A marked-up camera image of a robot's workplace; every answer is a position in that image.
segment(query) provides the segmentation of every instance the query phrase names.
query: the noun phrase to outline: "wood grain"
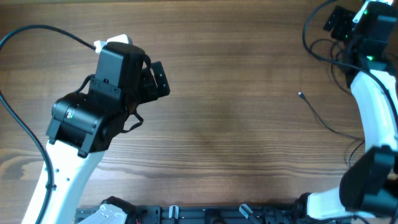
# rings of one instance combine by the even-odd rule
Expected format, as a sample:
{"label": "wood grain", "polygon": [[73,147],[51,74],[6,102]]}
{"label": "wood grain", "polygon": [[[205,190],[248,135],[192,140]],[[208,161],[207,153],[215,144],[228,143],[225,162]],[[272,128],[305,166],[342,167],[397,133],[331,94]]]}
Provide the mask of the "wood grain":
{"label": "wood grain", "polygon": [[[321,2],[0,6],[0,35],[27,24],[57,26],[89,42],[127,34],[164,65],[170,96],[138,108],[144,125],[114,138],[81,206],[111,195],[136,205],[281,201],[337,186],[359,144],[325,130],[298,91],[330,126],[363,136],[354,99],[302,47],[303,24]],[[332,9],[314,18],[308,41],[328,37],[322,25]],[[389,50],[396,49],[392,41]],[[27,31],[2,49],[0,88],[45,144],[53,103],[95,72],[97,60],[59,34]],[[0,223],[19,223],[42,158],[4,108],[0,117]]]}

